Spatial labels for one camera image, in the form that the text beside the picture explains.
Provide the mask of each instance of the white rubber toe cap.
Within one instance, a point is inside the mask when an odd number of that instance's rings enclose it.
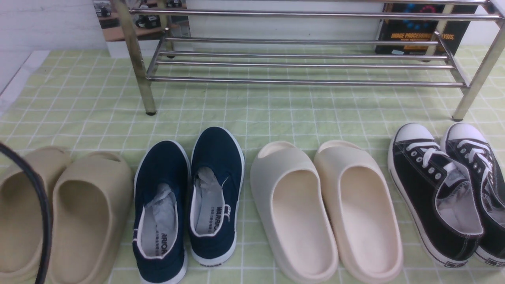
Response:
[[[414,140],[414,139],[435,139],[426,127],[417,123],[409,123],[400,128],[396,135],[395,142]]]
[[[474,126],[466,123],[456,123],[451,126],[447,140],[455,139],[476,139],[487,143],[486,138]]]

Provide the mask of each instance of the beige slide sandal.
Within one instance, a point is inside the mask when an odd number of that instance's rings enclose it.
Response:
[[[51,201],[56,181],[70,165],[69,153],[49,146],[24,159],[40,176]],[[40,202],[25,173],[12,165],[0,176],[0,283],[16,283],[35,276],[41,252]]]
[[[102,284],[111,273],[133,196],[123,158],[93,152],[70,165],[53,193],[53,284]]]
[[[282,272],[297,283],[328,280],[337,269],[337,246],[310,158],[288,142],[267,144],[252,163],[250,182]]]
[[[326,211],[346,269],[366,283],[384,283],[401,272],[403,248],[384,176],[367,152],[328,141],[316,152]]]

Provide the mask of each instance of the sneaker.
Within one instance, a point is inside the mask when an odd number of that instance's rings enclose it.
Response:
[[[240,145],[229,131],[210,127],[200,134],[191,156],[189,237],[191,253],[203,266],[219,266],[235,250],[244,166]]]
[[[179,283],[186,274],[183,203],[189,160],[175,141],[154,145],[135,175],[133,254],[142,283]]]
[[[468,170],[415,123],[402,126],[391,141],[388,169],[427,254],[445,267],[465,265],[484,233]]]
[[[505,266],[505,182],[491,146],[475,127],[465,123],[451,126],[440,144],[470,172],[485,232],[477,257],[493,266]]]

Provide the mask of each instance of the metal bar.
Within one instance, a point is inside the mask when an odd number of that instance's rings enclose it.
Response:
[[[167,1],[166,0],[156,0],[156,3],[158,4],[158,8],[163,8],[163,9],[167,8]],[[172,33],[170,31],[171,17],[169,15],[160,16],[160,23],[161,23],[161,27],[164,28],[164,30],[165,30],[165,34],[167,36],[171,36],[172,35]],[[165,42],[165,49],[168,51],[174,50],[171,41]]]
[[[160,49],[163,46],[163,44],[165,43],[165,39],[166,39],[166,37],[163,36],[162,39],[160,39],[160,42],[158,42],[158,46],[156,46],[155,54],[153,55],[153,59],[151,59],[151,63],[149,63],[146,77],[151,77],[152,75],[154,75],[153,71],[156,66],[156,61],[158,60],[158,56],[160,55]]]
[[[305,0],[314,2],[355,2],[354,0]],[[384,3],[384,0],[360,0],[364,3]],[[445,5],[445,4],[455,4],[455,5],[482,5],[488,3],[489,0],[388,0],[387,3],[399,3],[399,4],[434,4],[434,5]]]
[[[451,65],[433,64],[310,64],[310,63],[256,63],[256,62],[217,62],[217,61],[173,61],[157,60],[156,64],[191,67],[260,67],[260,68],[346,68],[346,69],[417,69],[450,70]]]
[[[145,113],[154,115],[156,114],[155,100],[151,91],[150,82],[147,80],[142,52],[140,51],[135,27],[133,26],[126,0],[113,0],[113,3],[119,15],[121,28],[123,29],[126,46],[128,47],[128,53],[130,54],[130,60],[133,66],[133,72],[135,73],[140,95],[142,96],[142,102],[144,103]]]
[[[236,79],[236,78],[200,78],[200,77],[150,77],[155,82],[198,82],[224,84],[277,84],[277,85],[320,85],[320,86],[409,86],[409,87],[449,87],[461,88],[459,82],[423,82],[423,81],[350,81],[350,80],[280,80],[280,79]]]
[[[474,14],[425,14],[425,13],[330,13],[288,11],[233,11],[233,10],[186,10],[186,9],[131,9],[132,14],[172,16],[233,16],[233,17],[312,17],[312,18],[369,18],[387,20],[424,21],[496,21],[500,15]]]
[[[454,57],[454,55],[450,51],[449,47],[445,43],[445,40],[443,40],[442,35],[438,31],[435,31],[435,35],[436,35],[437,39],[440,41],[440,45],[442,45],[443,49],[447,53],[447,56],[449,57],[449,59],[446,61],[446,63],[448,63],[454,67],[450,71],[452,76],[454,77],[454,79],[457,82],[465,83],[465,86],[469,86],[470,83],[469,83],[468,79],[464,76],[464,74],[462,73],[463,69],[461,68],[461,65],[458,63],[458,61],[456,60],[456,58]]]
[[[454,5],[445,5],[444,8],[443,8],[443,11],[442,13],[443,14],[450,14],[452,13],[452,9],[454,8]],[[442,21],[438,21],[437,23],[437,26],[435,27],[435,31],[438,31],[440,34],[443,34],[443,31],[445,30],[445,26],[447,25],[447,21],[446,20],[442,20]],[[435,33],[433,33],[431,35],[431,40],[437,40],[437,36],[435,35]],[[426,55],[430,56],[430,55],[434,55],[435,54],[435,50],[436,50],[436,46],[429,46],[428,49],[426,50]]]
[[[321,45],[438,45],[438,41],[401,40],[296,40],[296,39],[251,39],[251,38],[210,38],[210,37],[169,37],[167,40],[179,42],[255,43],[255,44],[321,44]]]
[[[486,56],[482,60],[477,72],[475,73],[470,86],[467,89],[463,89],[463,98],[461,99],[456,111],[454,112],[452,119],[454,121],[461,121],[468,112],[470,106],[472,105],[475,97],[478,95],[482,85],[491,73],[494,65],[500,58],[501,53],[505,49],[505,23],[502,22],[498,34],[494,38],[493,43],[489,47]]]
[[[432,60],[446,61],[448,57],[424,56],[424,55],[375,55],[375,54],[270,54],[270,53],[220,53],[220,52],[191,52],[191,51],[168,51],[160,52],[160,55],[167,56],[188,56],[188,57],[228,57],[228,58],[285,58],[285,59],[357,59],[357,60]]]
[[[488,14],[500,15],[502,17],[505,15],[505,10],[496,0],[488,0],[488,2],[484,4],[482,7],[484,8],[484,10],[486,10]]]
[[[159,9],[166,9],[167,8],[167,1],[166,0],[156,0],[156,3],[158,5]],[[160,16],[160,24],[162,28],[168,28],[168,18],[170,16]]]

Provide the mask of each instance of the rack leg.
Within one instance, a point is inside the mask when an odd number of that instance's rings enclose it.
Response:
[[[453,8],[454,8],[454,5],[452,5],[452,4],[445,5],[443,8],[442,14],[452,13]],[[437,26],[435,28],[435,32],[438,32],[440,34],[440,36],[443,37],[443,32],[445,30],[446,25],[447,25],[447,20],[438,21]],[[431,36],[431,40],[432,41],[438,40],[437,35],[435,33],[433,33],[433,35]],[[437,47],[434,45],[429,46],[428,49],[426,50],[426,55],[434,55],[436,48]]]
[[[158,4],[158,8],[162,8],[162,9],[167,8],[166,0],[157,0],[157,4]],[[172,36],[172,32],[170,30],[172,28],[171,27],[171,25],[172,25],[171,17],[169,15],[166,15],[166,16],[160,15],[160,23],[161,23],[161,27],[166,31],[167,35]],[[165,41],[165,50],[166,51],[173,51],[174,48],[172,45],[173,45],[173,43],[170,40]]]
[[[461,99],[456,111],[452,115],[452,120],[462,121],[468,112],[470,106],[472,105],[475,97],[478,95],[482,85],[487,79],[487,76],[491,73],[494,65],[500,58],[501,52],[505,49],[505,21],[500,23],[500,30],[494,38],[493,43],[489,47],[486,56],[482,60],[482,63],[477,69],[475,76],[470,83],[468,88],[462,89],[463,98]]]
[[[135,27],[128,6],[126,5],[126,0],[113,0],[113,3],[119,14],[119,21],[121,22],[121,28],[125,36],[128,53],[130,54],[133,72],[135,73],[140,95],[142,96],[142,102],[144,103],[145,113],[148,115],[155,115],[156,105],[153,92],[151,91],[150,82],[147,80],[144,60],[142,59],[140,45],[138,44],[138,38],[135,33]]]

